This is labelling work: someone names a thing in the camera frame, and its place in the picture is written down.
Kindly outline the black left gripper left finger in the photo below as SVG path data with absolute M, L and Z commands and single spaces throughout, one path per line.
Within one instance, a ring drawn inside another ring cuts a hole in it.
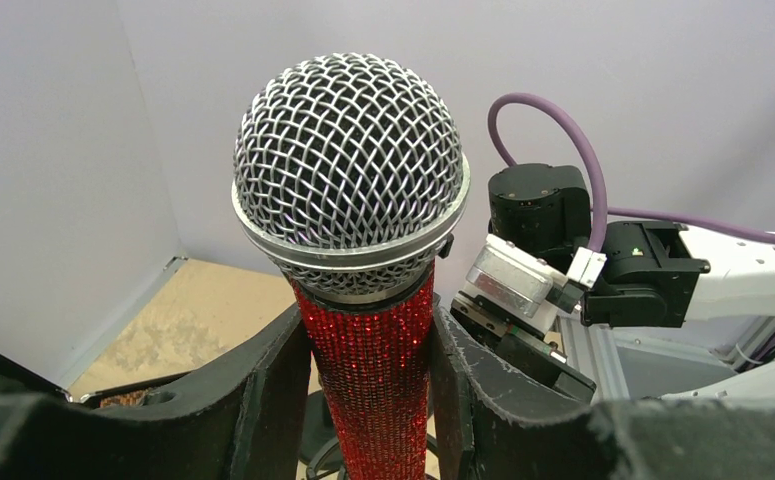
M 292 479 L 309 377 L 289 307 L 137 406 L 0 395 L 0 479 Z

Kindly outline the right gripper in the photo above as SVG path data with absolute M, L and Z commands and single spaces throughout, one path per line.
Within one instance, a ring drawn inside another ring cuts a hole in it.
M 592 401 L 596 383 L 567 363 L 557 344 L 484 297 L 456 295 L 450 311 L 465 330 L 498 357 L 538 383 L 583 403 Z

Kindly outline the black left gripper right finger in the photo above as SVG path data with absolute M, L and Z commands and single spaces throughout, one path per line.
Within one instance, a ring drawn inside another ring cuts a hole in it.
M 434 313 L 431 395 L 444 479 L 775 479 L 775 401 L 588 405 Z

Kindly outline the black tripod shock-mount stand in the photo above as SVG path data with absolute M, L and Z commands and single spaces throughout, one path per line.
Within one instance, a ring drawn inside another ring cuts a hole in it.
M 305 479 L 351 478 L 321 390 L 307 396 L 298 457 L 305 466 Z

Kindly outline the red glitter microphone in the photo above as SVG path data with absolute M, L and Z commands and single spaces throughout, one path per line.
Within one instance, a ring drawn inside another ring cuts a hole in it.
M 231 196 L 290 283 L 348 475 L 426 475 L 435 260 L 470 189 L 455 121 L 414 71 L 332 53 L 247 108 Z

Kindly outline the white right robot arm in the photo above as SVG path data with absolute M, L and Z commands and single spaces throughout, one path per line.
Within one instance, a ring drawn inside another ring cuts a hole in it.
M 451 312 L 506 363 L 582 402 L 775 395 L 775 234 L 621 210 L 587 260 L 578 168 L 508 167 L 488 194 Z

